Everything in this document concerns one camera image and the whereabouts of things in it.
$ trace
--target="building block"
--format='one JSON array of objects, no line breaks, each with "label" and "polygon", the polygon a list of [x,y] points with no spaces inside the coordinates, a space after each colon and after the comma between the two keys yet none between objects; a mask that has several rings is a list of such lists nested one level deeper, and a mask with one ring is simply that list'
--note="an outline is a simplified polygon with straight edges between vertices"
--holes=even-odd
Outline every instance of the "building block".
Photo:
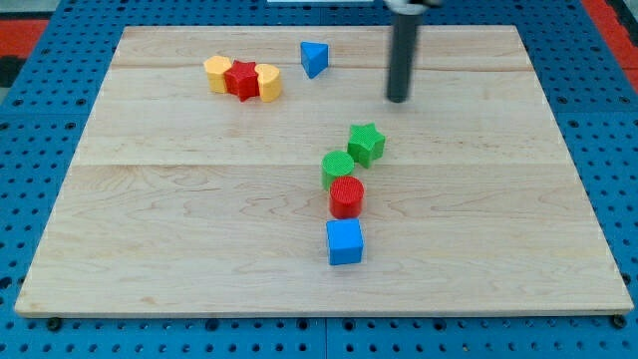
[{"label": "building block", "polygon": [[301,65],[310,79],[314,79],[328,67],[328,45],[312,42],[301,43]]},{"label": "building block", "polygon": [[375,124],[350,127],[348,154],[366,169],[372,165],[373,160],[383,156],[385,144],[386,137],[377,132]]},{"label": "building block", "polygon": [[330,212],[335,218],[356,218],[361,214],[364,188],[360,180],[343,176],[330,185]]},{"label": "building block", "polygon": [[225,56],[213,56],[203,62],[203,68],[208,77],[208,85],[211,91],[219,94],[228,92],[223,74],[228,71],[231,66],[230,59]]},{"label": "building block", "polygon": [[236,95],[241,102],[259,96],[255,66],[254,62],[244,63],[235,60],[232,67],[223,74],[228,93]]},{"label": "building block", "polygon": [[330,189],[333,180],[349,175],[355,168],[355,161],[348,153],[333,151],[324,156],[321,162],[321,184],[325,190]]},{"label": "building block", "polygon": [[329,220],[326,232],[330,265],[361,262],[364,239],[359,219]]},{"label": "building block", "polygon": [[268,64],[255,66],[259,97],[263,102],[272,102],[281,94],[281,75],[279,69]]}]

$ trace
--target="wooden table surface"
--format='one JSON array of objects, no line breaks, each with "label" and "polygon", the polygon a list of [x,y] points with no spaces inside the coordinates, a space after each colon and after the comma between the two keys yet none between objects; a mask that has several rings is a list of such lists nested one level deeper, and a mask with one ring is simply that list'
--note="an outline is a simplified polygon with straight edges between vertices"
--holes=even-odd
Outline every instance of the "wooden table surface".
[{"label": "wooden table surface", "polygon": [[[501,316],[633,307],[513,27],[127,28],[16,304],[33,317]],[[299,42],[330,45],[308,80]],[[284,92],[209,91],[212,55]],[[374,122],[361,264],[330,266],[322,157]]]}]

